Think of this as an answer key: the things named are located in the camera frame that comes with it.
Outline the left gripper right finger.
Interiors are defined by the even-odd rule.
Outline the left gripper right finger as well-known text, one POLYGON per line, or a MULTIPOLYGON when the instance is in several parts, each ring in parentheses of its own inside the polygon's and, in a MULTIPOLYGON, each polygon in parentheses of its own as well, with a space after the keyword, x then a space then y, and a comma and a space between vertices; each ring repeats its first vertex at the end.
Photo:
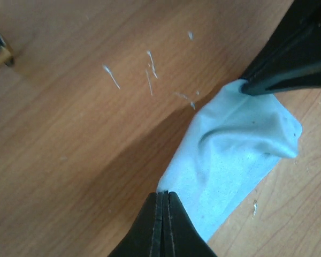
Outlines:
POLYGON ((178 195, 163 194, 162 256, 216 256, 194 228, 178 195))

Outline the light blue cleaning cloth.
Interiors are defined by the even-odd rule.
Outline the light blue cleaning cloth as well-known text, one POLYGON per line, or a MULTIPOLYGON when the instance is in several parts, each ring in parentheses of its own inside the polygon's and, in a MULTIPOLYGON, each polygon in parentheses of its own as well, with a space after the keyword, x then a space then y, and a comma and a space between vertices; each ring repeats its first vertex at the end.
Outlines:
POLYGON ((242 94, 243 84, 223 86, 194 116, 157 187, 178 195, 204 241, 281 159, 299 153, 299 121, 272 94, 242 94))

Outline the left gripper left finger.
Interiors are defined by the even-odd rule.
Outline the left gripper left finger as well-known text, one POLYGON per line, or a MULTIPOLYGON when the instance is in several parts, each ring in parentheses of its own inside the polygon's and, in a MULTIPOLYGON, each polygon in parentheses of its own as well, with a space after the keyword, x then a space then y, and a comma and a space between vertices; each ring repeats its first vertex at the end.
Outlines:
POLYGON ((150 193, 130 230, 109 256, 160 256, 163 193, 150 193))

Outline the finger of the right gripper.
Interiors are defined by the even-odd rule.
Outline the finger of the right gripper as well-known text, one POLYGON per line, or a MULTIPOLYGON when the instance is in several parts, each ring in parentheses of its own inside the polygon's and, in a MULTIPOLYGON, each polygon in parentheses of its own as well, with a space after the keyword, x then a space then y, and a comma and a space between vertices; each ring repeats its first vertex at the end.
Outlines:
POLYGON ((321 83, 321 1, 294 1, 241 78, 248 83, 321 83))
POLYGON ((258 96, 309 88, 321 88, 321 62, 282 71, 263 72, 249 79, 241 86, 240 92, 258 96))

